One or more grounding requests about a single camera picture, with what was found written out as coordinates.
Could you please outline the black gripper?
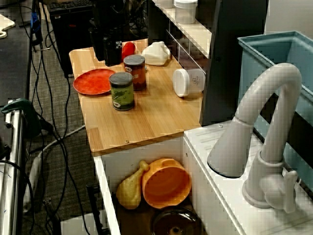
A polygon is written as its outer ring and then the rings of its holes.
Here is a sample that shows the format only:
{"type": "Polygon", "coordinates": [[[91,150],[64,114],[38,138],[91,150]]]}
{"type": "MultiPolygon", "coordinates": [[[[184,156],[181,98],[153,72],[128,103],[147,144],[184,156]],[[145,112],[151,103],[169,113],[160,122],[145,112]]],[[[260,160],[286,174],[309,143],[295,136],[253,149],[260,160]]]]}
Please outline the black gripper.
{"type": "Polygon", "coordinates": [[[122,56],[121,29],[99,29],[92,26],[88,31],[97,60],[105,60],[108,67],[119,65],[122,56]]]}

